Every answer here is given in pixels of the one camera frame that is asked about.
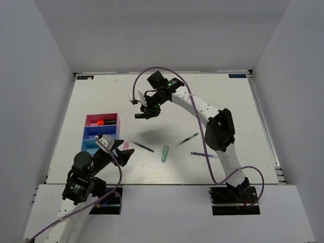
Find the pink eraser stick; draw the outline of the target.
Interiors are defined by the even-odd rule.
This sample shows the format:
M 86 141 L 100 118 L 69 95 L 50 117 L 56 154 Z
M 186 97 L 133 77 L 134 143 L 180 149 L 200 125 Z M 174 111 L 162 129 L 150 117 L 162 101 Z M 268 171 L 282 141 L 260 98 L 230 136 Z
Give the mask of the pink eraser stick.
M 123 150 L 128 150 L 128 149 L 129 149 L 129 142 L 125 142 Z

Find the yellow cap black highlighter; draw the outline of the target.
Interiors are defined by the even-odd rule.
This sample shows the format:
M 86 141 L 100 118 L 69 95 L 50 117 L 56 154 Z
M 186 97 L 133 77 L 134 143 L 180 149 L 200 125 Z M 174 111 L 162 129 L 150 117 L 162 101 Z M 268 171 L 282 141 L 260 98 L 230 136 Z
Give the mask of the yellow cap black highlighter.
M 141 114 L 135 114 L 135 119 L 145 119 L 146 116 L 144 113 L 141 113 Z

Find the purple ink pen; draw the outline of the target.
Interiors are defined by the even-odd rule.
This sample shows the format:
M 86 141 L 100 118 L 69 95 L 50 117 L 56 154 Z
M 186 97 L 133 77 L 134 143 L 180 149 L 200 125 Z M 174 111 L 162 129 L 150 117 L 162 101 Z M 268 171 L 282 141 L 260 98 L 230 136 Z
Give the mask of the purple ink pen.
M 134 144 L 134 145 L 136 145 L 136 146 L 138 146 L 138 147 L 141 147 L 141 148 L 143 148 L 143 149 L 145 149 L 145 150 L 147 150 L 147 151 L 149 151 L 149 152 L 154 153 L 154 150 L 153 150 L 153 149 L 151 149 L 151 148 L 149 148 L 149 147 L 147 147 L 147 146 L 145 146 L 145 145 L 143 145 L 143 144 L 141 144 L 141 143 L 139 143 L 139 142 L 131 141 L 131 140 L 130 140 L 130 143 L 132 143 L 132 144 Z

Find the green cap black highlighter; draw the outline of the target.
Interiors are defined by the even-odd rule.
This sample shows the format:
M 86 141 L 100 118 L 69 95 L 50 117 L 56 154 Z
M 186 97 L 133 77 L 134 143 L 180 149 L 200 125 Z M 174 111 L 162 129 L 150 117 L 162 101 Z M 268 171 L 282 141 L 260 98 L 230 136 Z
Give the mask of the green cap black highlighter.
M 116 123 L 116 120 L 104 120 L 103 122 L 104 125 L 116 125 Z

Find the orange highlighter marker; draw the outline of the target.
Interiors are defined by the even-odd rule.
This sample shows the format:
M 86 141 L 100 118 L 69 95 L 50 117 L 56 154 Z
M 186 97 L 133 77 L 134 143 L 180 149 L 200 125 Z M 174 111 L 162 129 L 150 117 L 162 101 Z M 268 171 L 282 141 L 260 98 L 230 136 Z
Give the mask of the orange highlighter marker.
M 105 120 L 104 119 L 100 119 L 100 120 L 97 121 L 97 124 L 99 126 L 104 126 L 105 125 Z

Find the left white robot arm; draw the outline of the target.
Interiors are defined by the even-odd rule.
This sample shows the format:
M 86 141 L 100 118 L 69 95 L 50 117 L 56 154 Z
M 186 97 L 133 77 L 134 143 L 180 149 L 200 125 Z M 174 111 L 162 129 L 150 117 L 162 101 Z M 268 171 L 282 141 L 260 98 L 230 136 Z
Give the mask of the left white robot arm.
M 48 228 L 46 242 L 77 242 L 89 213 L 108 205 L 120 210 L 122 194 L 116 184 L 109 189 L 97 174 L 107 165 L 113 164 L 120 171 L 135 152 L 134 149 L 120 150 L 123 140 L 108 135 L 96 136 L 99 146 L 94 154 L 81 151 L 75 155 L 68 172 L 57 220 Z

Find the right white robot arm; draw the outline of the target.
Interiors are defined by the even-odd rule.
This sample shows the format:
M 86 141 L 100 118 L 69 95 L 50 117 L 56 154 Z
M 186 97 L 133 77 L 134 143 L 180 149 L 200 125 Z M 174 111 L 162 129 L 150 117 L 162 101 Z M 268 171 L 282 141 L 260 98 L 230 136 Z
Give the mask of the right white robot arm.
M 159 116 L 161 105 L 170 101 L 188 111 L 198 120 L 199 127 L 205 128 L 203 147 L 216 152 L 225 173 L 225 184 L 229 197 L 242 201 L 250 186 L 247 176 L 241 169 L 235 152 L 235 128 L 229 109 L 217 109 L 192 93 L 188 84 L 178 78 L 168 80 L 156 71 L 147 81 L 153 88 L 153 95 L 139 93 L 140 114 L 136 119 L 150 119 Z

